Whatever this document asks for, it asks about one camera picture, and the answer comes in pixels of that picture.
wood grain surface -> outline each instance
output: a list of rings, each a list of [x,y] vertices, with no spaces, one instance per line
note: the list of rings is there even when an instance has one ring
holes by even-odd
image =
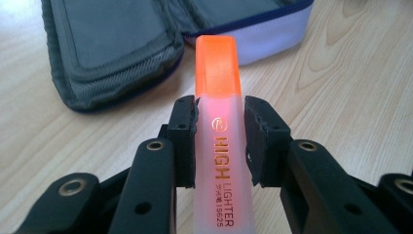
[[[14,232],[56,179],[105,180],[194,93],[194,50],[164,83],[83,115],[51,78],[41,3],[0,1],[0,233]],[[303,42],[241,67],[245,95],[264,98],[294,138],[323,144],[352,176],[376,184],[413,169],[413,1],[316,0]],[[280,190],[254,187],[257,233],[289,233]],[[193,191],[178,189],[177,231],[192,233]]]

highlighter cap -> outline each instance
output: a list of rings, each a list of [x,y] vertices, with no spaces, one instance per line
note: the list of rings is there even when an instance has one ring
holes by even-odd
[[[195,95],[241,95],[237,46],[231,36],[200,36],[196,43]]]

fabric pouch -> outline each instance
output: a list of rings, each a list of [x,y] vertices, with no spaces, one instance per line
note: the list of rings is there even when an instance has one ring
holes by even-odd
[[[91,112],[168,78],[185,40],[232,35],[240,64],[298,44],[313,0],[42,0],[52,77],[63,102]]]

highlighter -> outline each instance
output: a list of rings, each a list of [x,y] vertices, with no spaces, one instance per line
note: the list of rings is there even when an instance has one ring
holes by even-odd
[[[194,233],[255,233],[236,42],[196,42]]]

open pencil case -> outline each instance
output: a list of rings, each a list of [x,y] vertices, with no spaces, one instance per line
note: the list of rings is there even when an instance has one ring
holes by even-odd
[[[234,36],[240,64],[295,46],[313,1],[42,0],[53,81],[69,108],[106,108],[168,78],[200,35]]]

